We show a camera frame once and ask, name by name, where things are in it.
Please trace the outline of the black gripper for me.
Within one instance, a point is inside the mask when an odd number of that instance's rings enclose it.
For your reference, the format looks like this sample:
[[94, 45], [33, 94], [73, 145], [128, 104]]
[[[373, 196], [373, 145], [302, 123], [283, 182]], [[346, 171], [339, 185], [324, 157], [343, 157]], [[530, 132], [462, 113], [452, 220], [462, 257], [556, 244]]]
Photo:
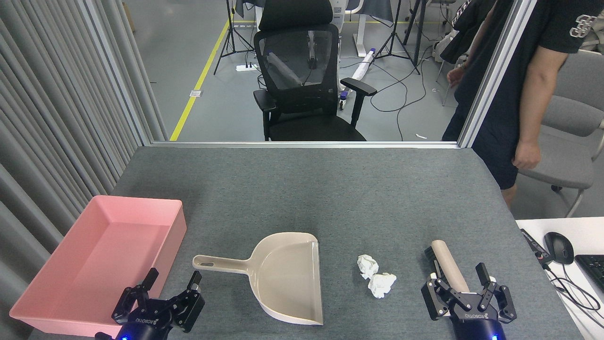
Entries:
[[123, 290], [112, 314], [112, 319], [121, 325], [117, 340], [166, 340], [175, 327], [184, 333], [191, 331], [205, 305], [199, 288], [200, 271], [193, 272], [187, 288], [166, 300], [164, 308], [147, 307], [148, 292], [158, 275], [159, 271], [151, 268], [142, 284]]
[[[485, 263], [478, 263], [475, 269], [483, 285], [481, 294], [461, 293], [435, 272], [430, 273], [421, 288], [429, 316], [433, 321], [451, 316], [458, 340], [505, 340], [500, 321], [511, 323], [517, 317], [511, 291], [489, 275]], [[490, 304], [493, 296], [499, 311]]]

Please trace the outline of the person's right hand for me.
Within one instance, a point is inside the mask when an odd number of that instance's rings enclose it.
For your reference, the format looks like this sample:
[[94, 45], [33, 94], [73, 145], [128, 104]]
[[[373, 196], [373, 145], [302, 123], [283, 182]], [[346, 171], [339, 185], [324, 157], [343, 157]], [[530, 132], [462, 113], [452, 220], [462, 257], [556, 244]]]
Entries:
[[520, 170], [530, 170], [537, 167], [541, 161], [541, 149], [537, 140], [519, 140], [516, 145], [512, 164]]

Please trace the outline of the person's left hand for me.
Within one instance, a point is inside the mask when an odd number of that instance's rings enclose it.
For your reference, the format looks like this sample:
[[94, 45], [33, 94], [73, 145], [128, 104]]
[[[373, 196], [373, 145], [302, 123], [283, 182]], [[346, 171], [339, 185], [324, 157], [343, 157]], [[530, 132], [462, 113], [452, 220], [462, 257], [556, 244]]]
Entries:
[[447, 81], [449, 82], [449, 87], [453, 88], [453, 87], [457, 86], [461, 82], [462, 77], [465, 74], [465, 71], [466, 71], [465, 64], [461, 64], [459, 67], [455, 67], [454, 69], [451, 69], [451, 71], [449, 71], [447, 73]]

